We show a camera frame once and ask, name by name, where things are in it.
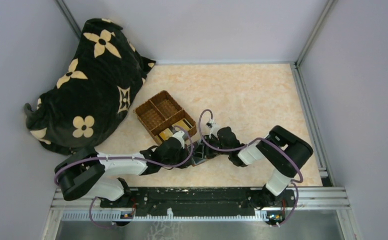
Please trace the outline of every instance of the black mounting plate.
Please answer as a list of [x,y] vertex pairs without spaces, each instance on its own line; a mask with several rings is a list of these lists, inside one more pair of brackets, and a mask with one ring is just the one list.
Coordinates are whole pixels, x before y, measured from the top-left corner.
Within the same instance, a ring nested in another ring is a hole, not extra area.
[[[254,206],[249,197],[261,192],[258,187],[139,187],[131,188],[131,199],[136,202],[136,215],[139,217],[166,216],[172,208],[175,217],[219,217],[254,216]],[[286,206],[294,205],[294,191],[282,193]],[[110,208],[131,208],[111,205]],[[282,204],[268,207],[282,207]]]

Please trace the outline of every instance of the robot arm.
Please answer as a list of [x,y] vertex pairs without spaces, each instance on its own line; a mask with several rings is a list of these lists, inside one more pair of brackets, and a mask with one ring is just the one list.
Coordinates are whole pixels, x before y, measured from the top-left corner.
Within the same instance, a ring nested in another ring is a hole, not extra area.
[[278,204],[281,201],[282,192],[313,154],[313,149],[308,143],[278,125],[273,127],[265,138],[256,139],[248,146],[240,143],[228,126],[220,127],[213,119],[209,120],[206,126],[210,128],[210,133],[203,136],[203,139],[209,143],[204,144],[206,145],[204,148],[212,153],[211,155],[229,154],[229,160],[238,167],[246,167],[264,159],[270,161],[275,167],[262,193],[253,199],[256,206]]
[[[83,148],[54,170],[63,198],[66,201],[83,196],[99,197],[111,202],[128,200],[130,196],[128,185],[123,179],[113,178],[113,176],[148,175],[158,172],[161,168],[161,166],[140,159],[153,160],[163,165],[180,163],[188,156],[184,138],[184,132],[178,131],[159,147],[153,146],[147,150],[127,155],[96,152],[93,147]],[[189,165],[190,163],[187,162],[178,168],[186,168]]]

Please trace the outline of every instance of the beige marble floor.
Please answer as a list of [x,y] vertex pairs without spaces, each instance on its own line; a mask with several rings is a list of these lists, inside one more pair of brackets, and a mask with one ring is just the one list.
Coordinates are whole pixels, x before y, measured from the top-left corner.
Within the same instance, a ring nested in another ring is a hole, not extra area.
[[[154,145],[133,110],[161,90],[167,90],[197,122],[203,109],[211,109],[215,121],[230,126],[242,143],[264,137],[275,125],[311,142],[288,64],[157,65],[127,118],[97,151],[130,154]],[[122,177],[132,187],[262,187],[273,169],[267,160],[236,167],[222,155],[196,167]],[[322,185],[314,156],[302,173],[301,186]]]

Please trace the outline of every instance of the cable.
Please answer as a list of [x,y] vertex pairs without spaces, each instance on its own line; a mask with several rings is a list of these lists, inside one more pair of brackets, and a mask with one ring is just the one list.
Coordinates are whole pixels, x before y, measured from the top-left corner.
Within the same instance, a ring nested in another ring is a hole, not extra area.
[[256,142],[256,141],[263,141],[265,143],[267,143],[268,145],[270,145],[271,147],[273,147],[276,151],[278,151],[282,156],[284,156],[284,158],[286,158],[286,160],[288,160],[288,162],[292,165],[292,167],[294,167],[295,171],[298,173],[298,176],[300,177],[300,180],[293,180],[294,182],[296,183],[302,183],[304,178],[303,178],[303,174],[301,173],[300,169],[298,168],[298,166],[295,164],[294,161],[292,161],[292,159],[282,150],[280,149],[278,146],[276,146],[274,143],[272,143],[271,141],[267,140],[267,139],[264,139],[262,137],[258,137],[254,140],[252,140],[249,144],[247,145],[244,145],[244,146],[240,146],[240,147],[237,147],[237,148],[232,148],[232,149],[220,149],[220,148],[217,148],[217,147],[214,147],[212,146],[211,144],[209,144],[204,136],[203,136],[203,133],[201,131],[201,119],[203,118],[203,115],[205,112],[209,112],[210,113],[210,117],[211,119],[213,119],[213,113],[211,112],[210,109],[205,109],[201,114],[200,114],[200,118],[198,119],[198,132],[200,133],[200,137],[201,137],[201,140],[203,141],[203,143],[205,145],[207,145],[209,148],[215,150],[215,151],[219,151],[219,152],[233,152],[233,151],[239,151],[239,150],[242,150],[246,147],[248,147],[249,145],[251,145],[252,143]]
[[135,201],[135,198],[133,197],[132,198],[132,202],[133,202],[133,205],[132,205],[132,212],[131,212],[131,216],[133,218],[134,214],[135,214],[135,211],[136,211],[136,201]]
[[161,167],[167,167],[167,168],[177,168],[177,167],[179,167],[181,165],[184,165],[192,157],[192,154],[194,153],[194,146],[192,144],[192,139],[189,136],[189,133],[185,129],[181,128],[180,126],[175,126],[175,127],[179,128],[181,131],[183,131],[188,136],[189,145],[191,146],[188,157],[184,161],[182,161],[182,162],[180,162],[178,164],[166,165],[166,164],[162,164],[162,163],[157,162],[157,161],[153,161],[153,160],[149,160],[149,159],[145,159],[145,158],[141,158],[141,157],[136,157],[136,156],[134,156],[134,157],[132,157],[132,156],[111,156],[109,158],[106,158],[104,156],[95,156],[95,157],[89,157],[89,158],[85,158],[85,159],[82,159],[82,160],[79,160],[79,161],[75,161],[75,162],[72,162],[69,165],[64,166],[63,168],[58,170],[57,173],[54,175],[54,183],[57,186],[59,186],[58,185],[58,176],[62,172],[66,171],[67,169],[69,169],[71,167],[74,167],[76,165],[82,164],[82,163],[86,163],[86,162],[90,162],[90,161],[96,161],[96,160],[107,160],[107,159],[108,160],[140,160],[140,161],[145,161],[145,162],[148,162],[148,163],[152,163],[152,164],[159,165]]
[[97,226],[97,227],[99,227],[99,228],[101,228],[101,229],[111,229],[111,226],[103,226],[103,225],[100,225],[100,224],[98,224],[97,222],[94,221],[94,218],[92,218],[92,207],[94,206],[95,200],[97,200],[97,197],[94,197],[94,199],[93,199],[92,202],[91,202],[91,205],[89,206],[89,220],[91,220],[91,222],[92,222],[95,226]]
[[246,147],[248,147],[249,145],[251,145],[252,143],[254,143],[255,141],[263,141],[265,142],[266,144],[270,145],[271,147],[273,147],[276,151],[278,151],[282,156],[284,156],[284,158],[286,160],[288,160],[288,162],[292,165],[292,167],[294,167],[295,171],[298,173],[298,176],[300,177],[300,180],[295,180],[295,179],[292,179],[291,180],[291,184],[294,185],[294,188],[295,188],[295,192],[297,193],[297,197],[295,198],[295,202],[294,202],[294,205],[292,207],[292,210],[289,212],[288,216],[280,223],[280,224],[277,224],[277,225],[272,225],[273,227],[280,227],[281,225],[285,224],[285,222],[292,216],[292,214],[294,213],[294,210],[295,208],[297,207],[297,203],[298,203],[298,194],[299,194],[299,191],[298,191],[298,187],[295,183],[302,183],[304,181],[304,178],[303,178],[303,174],[301,173],[300,169],[298,168],[298,166],[295,164],[295,162],[282,150],[280,149],[278,146],[276,146],[274,143],[272,143],[271,141],[267,140],[267,139],[264,139],[262,137],[258,137],[254,140],[252,140],[250,143],[248,143],[247,145],[244,145],[244,146],[241,146],[241,147],[237,147],[237,148],[233,148],[233,149],[220,149],[220,148],[217,148],[217,147],[214,147],[212,146],[211,144],[209,144],[204,136],[203,136],[203,133],[201,131],[201,119],[203,118],[203,115],[205,112],[209,112],[210,113],[210,118],[213,119],[213,112],[211,112],[210,109],[205,109],[201,114],[200,114],[200,118],[198,119],[198,132],[200,133],[200,137],[201,137],[201,140],[203,141],[203,143],[205,145],[207,145],[209,148],[215,150],[215,151],[219,151],[219,152],[233,152],[233,151],[238,151],[238,150],[242,150]]
[[294,187],[295,187],[295,192],[296,192],[296,194],[297,194],[297,197],[295,198],[294,205],[292,206],[292,209],[291,209],[291,211],[289,212],[288,216],[287,216],[280,224],[271,225],[272,227],[280,227],[280,226],[284,225],[284,224],[289,220],[289,218],[291,218],[292,214],[294,213],[295,208],[297,208],[297,204],[298,204],[298,194],[299,194],[298,186],[297,186],[293,181],[291,182],[291,184],[294,185]]
[[282,215],[285,215],[286,202],[285,199],[282,199]]

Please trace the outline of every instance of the small item in basket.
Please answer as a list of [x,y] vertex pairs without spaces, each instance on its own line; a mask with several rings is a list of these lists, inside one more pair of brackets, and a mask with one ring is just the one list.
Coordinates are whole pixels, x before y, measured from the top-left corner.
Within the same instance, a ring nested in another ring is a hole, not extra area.
[[160,140],[162,142],[168,140],[171,136],[173,135],[173,132],[172,130],[170,130],[169,128],[166,128],[164,131],[162,131],[158,137],[160,138]]
[[165,90],[137,107],[135,113],[157,144],[162,144],[178,131],[174,126],[187,130],[190,137],[197,133],[194,119]]
[[185,118],[183,118],[183,119],[179,120],[178,122],[172,124],[172,127],[175,127],[175,126],[180,126],[185,131],[189,131],[192,128],[192,125]]
[[175,126],[179,126],[183,128],[185,131],[189,131],[192,128],[192,125],[188,122],[187,119],[183,118],[179,120],[178,122],[172,124],[172,127],[168,127],[165,130],[163,130],[158,137],[162,142],[168,140],[171,136],[173,136],[174,133],[178,131],[178,129],[175,128]]

